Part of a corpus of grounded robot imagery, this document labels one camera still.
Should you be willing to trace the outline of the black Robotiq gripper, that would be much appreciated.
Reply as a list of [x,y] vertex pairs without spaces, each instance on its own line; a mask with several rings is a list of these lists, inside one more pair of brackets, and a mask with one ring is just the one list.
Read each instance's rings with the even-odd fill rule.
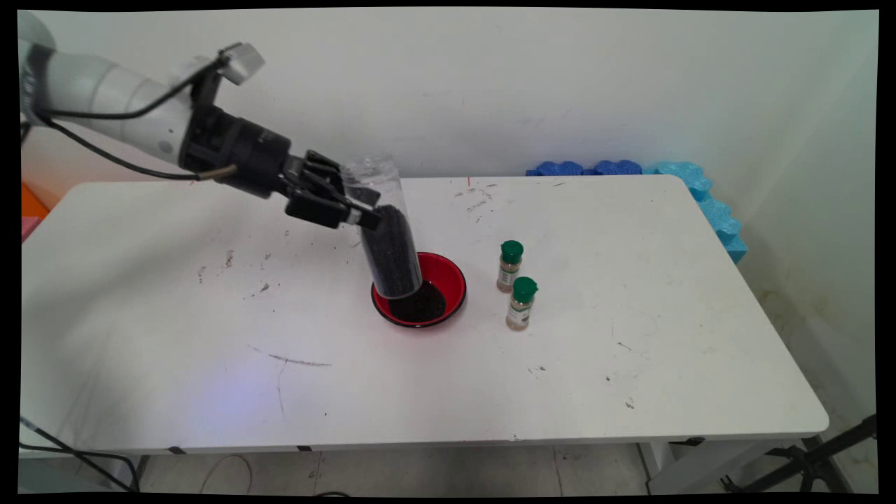
[[338,162],[314,150],[291,155],[290,149],[287,137],[204,104],[193,109],[178,165],[197,174],[234,167],[215,181],[262,199],[283,194],[285,213],[301,221],[329,229],[378,229],[383,216],[371,208],[382,198],[379,191],[346,186]]

